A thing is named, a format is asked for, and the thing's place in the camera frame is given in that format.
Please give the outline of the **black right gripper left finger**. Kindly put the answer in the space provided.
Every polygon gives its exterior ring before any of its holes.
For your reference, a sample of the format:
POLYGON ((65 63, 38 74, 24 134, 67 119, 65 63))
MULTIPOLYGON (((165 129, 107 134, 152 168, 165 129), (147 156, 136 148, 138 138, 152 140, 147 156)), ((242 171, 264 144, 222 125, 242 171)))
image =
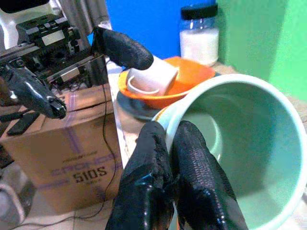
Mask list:
POLYGON ((122 173, 107 230, 166 230, 173 214, 173 176, 165 131, 147 122, 122 173))

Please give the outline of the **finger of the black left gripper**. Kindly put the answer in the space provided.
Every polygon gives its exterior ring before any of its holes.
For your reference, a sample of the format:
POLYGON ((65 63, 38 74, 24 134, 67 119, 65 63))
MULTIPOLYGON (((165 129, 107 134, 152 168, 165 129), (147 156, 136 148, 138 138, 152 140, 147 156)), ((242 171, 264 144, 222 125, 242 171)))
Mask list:
POLYGON ((51 119, 63 119, 67 107, 30 70, 1 66, 0 79, 11 100, 51 119))
POLYGON ((93 29, 92 52, 106 55, 118 66, 146 70, 154 62, 152 53, 126 34, 110 29, 93 29))

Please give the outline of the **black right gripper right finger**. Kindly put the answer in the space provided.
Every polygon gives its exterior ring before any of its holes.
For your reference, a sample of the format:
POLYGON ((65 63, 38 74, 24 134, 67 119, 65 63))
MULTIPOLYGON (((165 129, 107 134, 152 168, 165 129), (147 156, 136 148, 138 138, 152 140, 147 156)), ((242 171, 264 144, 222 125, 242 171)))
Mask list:
POLYGON ((193 230, 248 229, 226 173, 192 122, 179 123, 171 156, 181 230, 186 226, 193 230))

